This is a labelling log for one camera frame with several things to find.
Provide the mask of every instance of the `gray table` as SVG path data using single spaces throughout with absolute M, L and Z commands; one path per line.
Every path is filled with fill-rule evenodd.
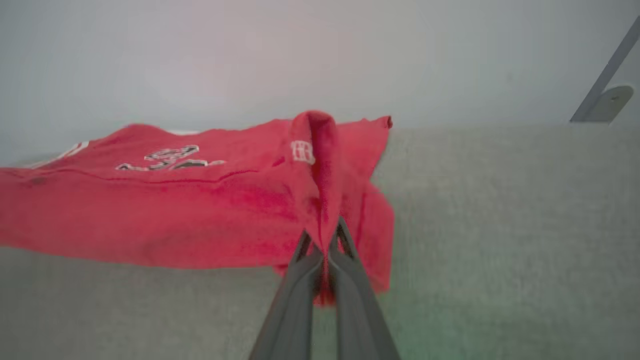
M 404 359 L 640 359 L 640 129 L 394 129 Z M 0 249 L 3 359 L 244 359 L 279 278 Z M 313 358 L 335 359 L 335 313 Z

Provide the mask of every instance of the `gray surface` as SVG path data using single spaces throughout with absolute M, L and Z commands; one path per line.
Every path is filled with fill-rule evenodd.
M 393 130 L 403 359 L 639 359 L 640 129 Z M 268 268 L 172 270 L 0 250 L 3 359 L 244 359 Z M 316 311 L 314 359 L 335 359 Z
M 629 52 L 631 52 L 631 49 L 633 49 L 636 44 L 638 37 L 640 37 L 640 16 L 636 17 L 636 20 L 631 25 L 631 28 L 629 28 L 627 34 L 622 38 L 620 45 L 618 45 L 618 48 L 611 56 L 611 59 L 609 59 L 609 62 L 607 62 L 607 65 L 600 73 L 600 76 L 598 76 L 598 79 L 596 79 L 596 82 L 593 83 L 589 93 L 585 96 L 584 100 L 571 117 L 571 120 L 569 120 L 570 122 L 588 121 L 589 112 L 594 106 L 596 106 L 596 103 L 600 98 L 600 94 L 602 94 L 607 84 L 609 84 L 613 78 L 613 75 L 618 71 L 622 62 L 625 61 L 625 58 L 627 58 L 627 55 L 629 55 Z

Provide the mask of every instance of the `red t-shirt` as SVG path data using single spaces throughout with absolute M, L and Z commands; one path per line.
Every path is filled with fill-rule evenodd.
M 127 126 L 36 168 L 0 168 L 0 241 L 117 263 L 282 271 L 303 229 L 326 253 L 342 215 L 385 290 L 393 211 L 369 178 L 390 127 L 389 117 L 336 125 L 320 111 L 193 135 Z

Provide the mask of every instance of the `red shirt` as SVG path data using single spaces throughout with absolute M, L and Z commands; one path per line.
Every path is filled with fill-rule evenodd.
M 385 290 L 393 211 L 369 178 L 390 127 L 389 117 L 336 125 L 319 111 L 193 135 L 127 126 L 36 168 L 0 168 L 0 241 L 117 263 L 282 271 L 303 229 L 326 253 L 342 215 Z

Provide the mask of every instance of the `white wall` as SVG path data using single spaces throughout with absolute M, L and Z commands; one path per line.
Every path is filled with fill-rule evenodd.
M 130 122 L 244 127 L 308 108 L 396 126 L 568 122 L 639 8 L 0 0 L 0 164 Z

